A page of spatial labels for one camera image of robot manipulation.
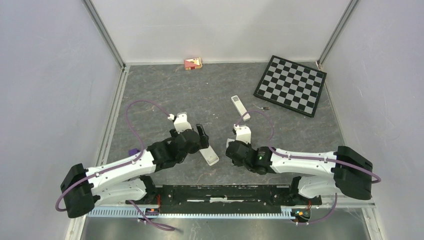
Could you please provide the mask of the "white remote red buttons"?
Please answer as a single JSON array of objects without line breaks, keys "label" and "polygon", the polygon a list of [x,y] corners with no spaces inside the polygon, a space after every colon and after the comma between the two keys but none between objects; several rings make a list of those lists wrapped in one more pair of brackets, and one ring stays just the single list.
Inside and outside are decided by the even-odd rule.
[{"label": "white remote red buttons", "polygon": [[202,157],[205,159],[206,163],[209,166],[213,166],[220,160],[220,158],[215,153],[212,146],[209,146],[208,148],[200,149],[199,152],[201,153]]}]

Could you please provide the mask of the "slim white remote control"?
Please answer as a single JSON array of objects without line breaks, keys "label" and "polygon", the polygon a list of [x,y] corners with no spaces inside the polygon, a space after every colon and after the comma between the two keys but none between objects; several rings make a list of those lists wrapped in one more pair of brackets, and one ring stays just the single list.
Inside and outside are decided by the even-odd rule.
[{"label": "slim white remote control", "polygon": [[237,112],[242,117],[242,120],[244,122],[248,121],[251,118],[250,114],[248,113],[246,107],[244,106],[238,95],[232,96],[231,102],[233,103],[234,107],[236,108]]}]

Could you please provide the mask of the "small white battery cover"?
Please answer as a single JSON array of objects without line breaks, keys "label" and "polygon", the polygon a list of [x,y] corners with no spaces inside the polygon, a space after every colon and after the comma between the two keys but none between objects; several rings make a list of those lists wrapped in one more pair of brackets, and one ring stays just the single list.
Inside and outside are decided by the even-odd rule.
[{"label": "small white battery cover", "polygon": [[229,144],[231,142],[234,142],[234,141],[235,141],[234,139],[228,138],[227,141],[226,141],[226,148],[228,148],[229,147]]}]

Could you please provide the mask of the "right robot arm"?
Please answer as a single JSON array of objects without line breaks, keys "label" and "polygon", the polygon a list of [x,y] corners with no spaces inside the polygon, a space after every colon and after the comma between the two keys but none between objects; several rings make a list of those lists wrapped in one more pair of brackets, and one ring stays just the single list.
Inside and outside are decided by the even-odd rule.
[{"label": "right robot arm", "polygon": [[370,200],[372,185],[380,180],[373,173],[373,164],[348,146],[310,153],[268,146],[253,149],[250,144],[234,140],[228,143],[225,155],[235,166],[259,175],[296,173],[288,191],[289,199],[295,204],[339,193]]}]

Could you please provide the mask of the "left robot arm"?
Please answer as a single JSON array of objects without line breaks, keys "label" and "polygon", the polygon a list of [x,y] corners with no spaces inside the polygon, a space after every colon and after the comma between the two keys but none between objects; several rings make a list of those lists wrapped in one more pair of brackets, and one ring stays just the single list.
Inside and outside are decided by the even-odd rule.
[{"label": "left robot arm", "polygon": [[70,219],[88,214],[102,204],[133,200],[153,203],[157,190],[145,175],[172,168],[189,154],[200,152],[211,166],[219,161],[201,124],[197,130],[170,131],[170,137],[155,142],[134,155],[107,165],[85,168],[73,165],[60,184],[55,208]]}]

